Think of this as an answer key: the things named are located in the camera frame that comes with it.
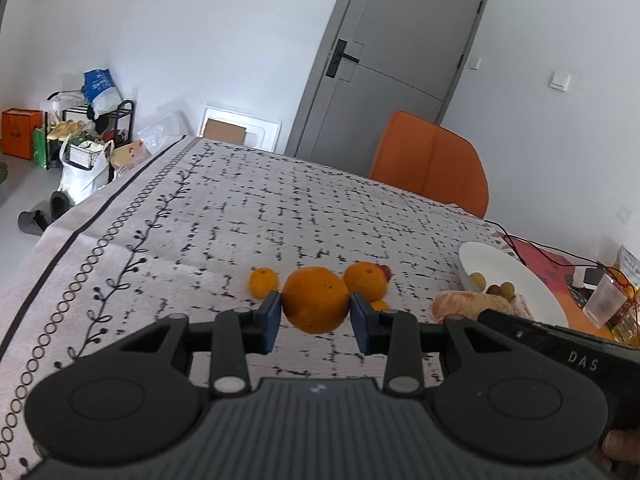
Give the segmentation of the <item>round orange right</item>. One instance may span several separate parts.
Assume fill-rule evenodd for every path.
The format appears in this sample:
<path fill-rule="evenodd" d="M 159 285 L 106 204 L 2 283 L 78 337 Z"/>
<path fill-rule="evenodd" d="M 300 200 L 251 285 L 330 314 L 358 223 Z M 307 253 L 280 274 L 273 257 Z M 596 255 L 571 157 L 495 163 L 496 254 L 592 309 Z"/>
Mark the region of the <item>round orange right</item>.
<path fill-rule="evenodd" d="M 369 302 L 382 300 L 387 294 L 390 269 L 382 264 L 358 261 L 344 271 L 343 281 L 350 292 L 360 292 Z"/>

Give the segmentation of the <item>blue white plastic bag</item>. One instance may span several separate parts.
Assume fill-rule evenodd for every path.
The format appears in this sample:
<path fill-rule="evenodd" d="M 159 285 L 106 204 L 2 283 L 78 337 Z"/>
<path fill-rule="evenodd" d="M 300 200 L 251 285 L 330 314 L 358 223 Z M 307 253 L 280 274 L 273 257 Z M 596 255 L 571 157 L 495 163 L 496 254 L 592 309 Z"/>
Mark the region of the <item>blue white plastic bag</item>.
<path fill-rule="evenodd" d="M 122 102 L 122 94 L 108 68 L 85 72 L 82 92 L 96 117 L 114 112 Z"/>

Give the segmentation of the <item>black metal shelf rack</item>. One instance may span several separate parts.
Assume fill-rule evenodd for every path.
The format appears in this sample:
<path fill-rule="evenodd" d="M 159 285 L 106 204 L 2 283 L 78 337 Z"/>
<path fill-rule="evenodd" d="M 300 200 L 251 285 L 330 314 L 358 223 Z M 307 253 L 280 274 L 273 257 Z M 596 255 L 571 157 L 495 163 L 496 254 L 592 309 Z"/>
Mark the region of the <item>black metal shelf rack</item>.
<path fill-rule="evenodd" d="M 53 92 L 43 105 L 44 154 L 46 168 L 61 166 L 58 161 L 62 143 L 70 138 L 88 136 L 90 140 L 113 140 L 116 148 L 132 140 L 136 103 L 120 102 L 114 110 L 99 116 L 80 90 Z"/>

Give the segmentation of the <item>small green fruit right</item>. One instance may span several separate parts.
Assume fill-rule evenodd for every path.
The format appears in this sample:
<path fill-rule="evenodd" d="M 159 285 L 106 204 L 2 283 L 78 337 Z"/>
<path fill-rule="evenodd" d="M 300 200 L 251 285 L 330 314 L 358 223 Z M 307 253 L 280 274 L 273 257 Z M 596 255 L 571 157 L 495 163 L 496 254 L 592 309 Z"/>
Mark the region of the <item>small green fruit right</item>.
<path fill-rule="evenodd" d="M 516 290 L 511 282 L 503 282 L 500 285 L 500 295 L 511 301 L 516 296 Z"/>

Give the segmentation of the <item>peeled pomelo flesh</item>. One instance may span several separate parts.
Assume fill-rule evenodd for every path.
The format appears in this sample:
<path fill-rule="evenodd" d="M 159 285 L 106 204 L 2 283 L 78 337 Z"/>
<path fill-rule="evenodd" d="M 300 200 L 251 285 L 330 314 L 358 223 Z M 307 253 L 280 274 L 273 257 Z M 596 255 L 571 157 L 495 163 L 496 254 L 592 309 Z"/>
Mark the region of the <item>peeled pomelo flesh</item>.
<path fill-rule="evenodd" d="M 452 290 L 441 292 L 431 304 L 432 317 L 441 323 L 448 315 L 462 315 L 476 320 L 485 310 L 494 310 L 500 313 L 518 316 L 533 321 L 526 302 L 521 296 L 516 295 L 512 300 L 503 296 L 484 294 L 484 292 L 462 292 Z"/>

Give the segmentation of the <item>white framed board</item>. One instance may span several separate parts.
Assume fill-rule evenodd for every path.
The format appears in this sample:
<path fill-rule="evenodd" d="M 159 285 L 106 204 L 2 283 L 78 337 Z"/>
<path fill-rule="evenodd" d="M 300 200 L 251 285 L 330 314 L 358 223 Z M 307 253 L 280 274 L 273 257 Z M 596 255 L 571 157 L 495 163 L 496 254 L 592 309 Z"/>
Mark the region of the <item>white framed board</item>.
<path fill-rule="evenodd" d="M 228 144 L 243 145 L 265 152 L 273 152 L 281 126 L 247 114 L 208 106 L 204 110 L 198 136 Z"/>

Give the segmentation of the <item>white wall switch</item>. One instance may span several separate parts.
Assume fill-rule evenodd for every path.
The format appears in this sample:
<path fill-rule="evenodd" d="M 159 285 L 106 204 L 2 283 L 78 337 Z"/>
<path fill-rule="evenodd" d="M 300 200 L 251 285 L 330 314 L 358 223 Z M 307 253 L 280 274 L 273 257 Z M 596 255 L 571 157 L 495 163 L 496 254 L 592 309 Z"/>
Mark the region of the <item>white wall switch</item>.
<path fill-rule="evenodd" d="M 556 91 L 567 92 L 570 90 L 571 81 L 572 76 L 570 76 L 570 73 L 554 70 L 549 80 L 549 87 Z"/>

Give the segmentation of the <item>patterned white tablecloth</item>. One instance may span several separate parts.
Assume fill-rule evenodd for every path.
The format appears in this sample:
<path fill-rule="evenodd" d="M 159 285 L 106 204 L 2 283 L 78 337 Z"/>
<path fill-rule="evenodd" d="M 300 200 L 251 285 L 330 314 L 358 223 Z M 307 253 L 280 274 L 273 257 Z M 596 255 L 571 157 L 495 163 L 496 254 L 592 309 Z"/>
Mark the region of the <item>patterned white tablecloth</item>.
<path fill-rule="evenodd" d="M 24 404 L 43 378 L 160 318 L 256 306 L 248 279 L 356 261 L 392 272 L 387 303 L 421 320 L 494 226 L 325 166 L 186 136 L 66 212 L 1 294 L 1 474 L 38 464 Z"/>

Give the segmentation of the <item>small orange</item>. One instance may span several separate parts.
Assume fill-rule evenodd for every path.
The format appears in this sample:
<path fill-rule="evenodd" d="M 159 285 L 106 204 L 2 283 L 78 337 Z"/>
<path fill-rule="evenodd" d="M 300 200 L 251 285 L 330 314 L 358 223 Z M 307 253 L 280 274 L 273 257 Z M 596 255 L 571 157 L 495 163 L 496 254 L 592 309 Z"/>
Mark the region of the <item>small orange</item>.
<path fill-rule="evenodd" d="M 279 275 L 269 268 L 257 268 L 248 280 L 250 294 L 258 299 L 266 298 L 270 292 L 280 288 Z"/>

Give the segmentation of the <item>dark grey slipper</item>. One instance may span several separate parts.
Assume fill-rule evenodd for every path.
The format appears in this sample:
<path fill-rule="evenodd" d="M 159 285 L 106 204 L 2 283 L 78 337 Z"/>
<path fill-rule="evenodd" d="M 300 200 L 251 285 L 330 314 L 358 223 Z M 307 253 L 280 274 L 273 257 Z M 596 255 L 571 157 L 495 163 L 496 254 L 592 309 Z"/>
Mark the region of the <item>dark grey slipper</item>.
<path fill-rule="evenodd" d="M 54 191 L 50 196 L 50 211 L 53 220 L 58 220 L 63 214 L 66 214 L 73 203 L 66 193 L 62 191 Z"/>
<path fill-rule="evenodd" d="M 50 226 L 50 221 L 40 209 L 22 211 L 17 217 L 17 226 L 25 234 L 41 236 Z"/>

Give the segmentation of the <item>orange chair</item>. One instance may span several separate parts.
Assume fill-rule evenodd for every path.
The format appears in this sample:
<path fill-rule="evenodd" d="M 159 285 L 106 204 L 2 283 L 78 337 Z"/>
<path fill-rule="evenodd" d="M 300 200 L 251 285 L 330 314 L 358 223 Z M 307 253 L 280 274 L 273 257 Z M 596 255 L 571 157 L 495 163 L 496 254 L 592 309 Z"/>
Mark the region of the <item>orange chair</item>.
<path fill-rule="evenodd" d="M 390 118 L 369 178 L 484 218 L 489 186 L 474 146 L 401 110 Z"/>

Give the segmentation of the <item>brown paper bag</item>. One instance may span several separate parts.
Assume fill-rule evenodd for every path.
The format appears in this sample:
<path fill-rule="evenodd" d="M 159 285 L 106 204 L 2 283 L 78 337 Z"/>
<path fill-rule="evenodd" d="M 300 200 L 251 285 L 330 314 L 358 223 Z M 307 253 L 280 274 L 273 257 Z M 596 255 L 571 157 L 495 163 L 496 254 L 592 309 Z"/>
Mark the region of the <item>brown paper bag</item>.
<path fill-rule="evenodd" d="M 131 142 L 119 148 L 114 148 L 110 157 L 110 164 L 114 169 L 120 169 L 142 162 L 149 156 L 150 152 L 142 141 Z"/>

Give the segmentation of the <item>clear plastic cup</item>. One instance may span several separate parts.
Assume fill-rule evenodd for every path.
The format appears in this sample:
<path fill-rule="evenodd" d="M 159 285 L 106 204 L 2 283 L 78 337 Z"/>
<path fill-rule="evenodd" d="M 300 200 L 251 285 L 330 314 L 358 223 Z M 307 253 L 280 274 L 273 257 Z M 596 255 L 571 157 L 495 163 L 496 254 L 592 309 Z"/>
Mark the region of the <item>clear plastic cup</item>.
<path fill-rule="evenodd" d="M 590 298 L 584 313 L 597 328 L 602 328 L 620 310 L 628 296 L 615 278 L 604 274 Z"/>

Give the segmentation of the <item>small green round fruit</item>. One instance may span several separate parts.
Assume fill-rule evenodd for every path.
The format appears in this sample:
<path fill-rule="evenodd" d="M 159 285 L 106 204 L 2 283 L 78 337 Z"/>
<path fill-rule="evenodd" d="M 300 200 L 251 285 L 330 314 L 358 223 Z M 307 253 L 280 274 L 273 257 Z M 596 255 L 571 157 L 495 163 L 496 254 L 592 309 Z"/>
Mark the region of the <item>small green round fruit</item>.
<path fill-rule="evenodd" d="M 479 292 L 484 292 L 487 288 L 486 278 L 480 272 L 474 272 L 470 275 L 470 280 Z"/>

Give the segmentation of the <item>grey door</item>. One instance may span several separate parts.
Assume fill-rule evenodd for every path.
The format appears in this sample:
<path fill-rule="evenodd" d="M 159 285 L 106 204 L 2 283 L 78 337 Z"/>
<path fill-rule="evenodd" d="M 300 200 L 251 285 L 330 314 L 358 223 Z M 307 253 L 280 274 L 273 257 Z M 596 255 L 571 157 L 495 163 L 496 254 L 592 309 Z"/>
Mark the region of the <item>grey door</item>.
<path fill-rule="evenodd" d="M 441 122 L 485 1 L 337 0 L 285 153 L 365 176 L 393 114 Z M 339 39 L 360 62 L 329 78 Z"/>

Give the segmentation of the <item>large orange fruit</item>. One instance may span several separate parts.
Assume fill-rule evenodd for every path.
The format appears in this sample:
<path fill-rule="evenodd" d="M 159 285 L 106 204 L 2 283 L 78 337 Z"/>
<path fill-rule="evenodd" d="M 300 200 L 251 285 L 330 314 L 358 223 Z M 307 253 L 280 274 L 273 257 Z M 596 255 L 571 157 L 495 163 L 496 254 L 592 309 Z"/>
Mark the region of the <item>large orange fruit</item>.
<path fill-rule="evenodd" d="M 349 291 L 339 276 L 322 266 L 301 268 L 285 281 L 282 310 L 288 322 L 302 332 L 333 332 L 349 311 Z"/>

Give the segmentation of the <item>orange paper bag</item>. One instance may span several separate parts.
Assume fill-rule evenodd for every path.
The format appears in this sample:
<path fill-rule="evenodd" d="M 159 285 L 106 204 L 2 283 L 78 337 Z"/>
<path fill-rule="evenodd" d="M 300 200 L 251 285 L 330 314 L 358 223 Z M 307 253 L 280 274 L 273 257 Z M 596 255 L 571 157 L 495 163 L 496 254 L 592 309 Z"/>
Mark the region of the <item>orange paper bag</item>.
<path fill-rule="evenodd" d="M 8 108 L 1 114 L 2 153 L 21 159 L 32 160 L 34 154 L 34 131 L 42 126 L 41 110 Z"/>

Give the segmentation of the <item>white shopping bag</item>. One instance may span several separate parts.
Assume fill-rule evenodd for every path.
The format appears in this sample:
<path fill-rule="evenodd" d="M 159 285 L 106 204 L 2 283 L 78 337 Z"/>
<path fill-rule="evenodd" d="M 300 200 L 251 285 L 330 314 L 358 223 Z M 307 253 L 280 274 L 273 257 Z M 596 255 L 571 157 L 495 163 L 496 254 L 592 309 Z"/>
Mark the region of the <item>white shopping bag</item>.
<path fill-rule="evenodd" d="M 108 141 L 96 152 L 91 168 L 79 166 L 70 160 L 73 144 L 65 141 L 60 151 L 62 177 L 58 189 L 64 193 L 73 205 L 78 205 L 111 181 L 110 158 L 114 142 Z"/>

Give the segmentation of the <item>green box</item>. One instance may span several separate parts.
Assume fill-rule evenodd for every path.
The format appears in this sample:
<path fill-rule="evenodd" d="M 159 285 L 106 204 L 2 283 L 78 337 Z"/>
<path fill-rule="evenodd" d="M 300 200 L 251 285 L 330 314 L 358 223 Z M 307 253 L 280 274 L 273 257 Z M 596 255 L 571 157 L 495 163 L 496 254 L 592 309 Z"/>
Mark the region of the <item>green box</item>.
<path fill-rule="evenodd" d="M 34 164 L 38 168 L 49 169 L 49 150 L 47 133 L 43 128 L 35 128 L 32 134 L 32 148 L 34 149 Z"/>

